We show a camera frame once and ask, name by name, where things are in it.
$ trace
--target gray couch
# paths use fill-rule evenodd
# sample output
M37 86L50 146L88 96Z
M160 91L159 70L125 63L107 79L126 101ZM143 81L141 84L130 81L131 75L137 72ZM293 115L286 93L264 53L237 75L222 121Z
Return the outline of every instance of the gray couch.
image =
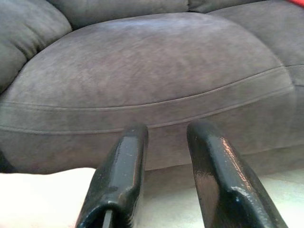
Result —
M213 121L259 173L304 166L304 9L284 0L0 1L0 149L19 172L96 167L131 122L147 169Z

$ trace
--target floor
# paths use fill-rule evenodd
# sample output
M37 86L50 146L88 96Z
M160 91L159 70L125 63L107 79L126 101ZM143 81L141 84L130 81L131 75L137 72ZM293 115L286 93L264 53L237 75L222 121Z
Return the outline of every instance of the floor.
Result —
M260 177L289 228L303 227L304 169ZM140 228L202 228L190 165L149 171Z
M0 173L0 228L73 228L94 169ZM302 228L304 169L260 177L289 228ZM147 171L138 228L203 228L192 166Z

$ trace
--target red object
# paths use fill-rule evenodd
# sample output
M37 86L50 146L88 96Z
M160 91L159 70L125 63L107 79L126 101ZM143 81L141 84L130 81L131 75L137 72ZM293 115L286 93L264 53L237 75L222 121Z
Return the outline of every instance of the red object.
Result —
M300 6L304 6L304 0L290 0L290 1Z

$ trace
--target back cushion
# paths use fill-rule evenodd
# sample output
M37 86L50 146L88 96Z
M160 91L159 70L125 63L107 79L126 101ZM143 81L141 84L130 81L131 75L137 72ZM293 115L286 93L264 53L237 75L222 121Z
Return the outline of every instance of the back cushion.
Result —
M0 28L0 93L27 61L71 31L65 16L45 0L1 0Z
M263 0L189 0L189 11L208 13L231 6Z
M73 29L107 20L157 13L186 12L188 0L48 0Z

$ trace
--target couch cushion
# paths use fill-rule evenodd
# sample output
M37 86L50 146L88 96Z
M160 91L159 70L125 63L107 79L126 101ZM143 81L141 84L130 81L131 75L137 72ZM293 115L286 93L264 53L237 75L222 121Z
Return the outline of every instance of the couch cushion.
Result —
M45 0L0 1L0 93L26 61L71 31L64 15Z
M222 8L263 0L189 0L189 11L208 13Z
M285 0L267 0L210 13L243 26L265 43L304 86L304 8Z
M224 19L177 13L109 21L66 35L26 64L0 98L0 144L22 171L96 166L124 126L141 121L152 132L147 167L176 165L188 157L187 121L292 89L273 53Z
M73 29L107 20L188 10L188 0L47 0L71 22Z

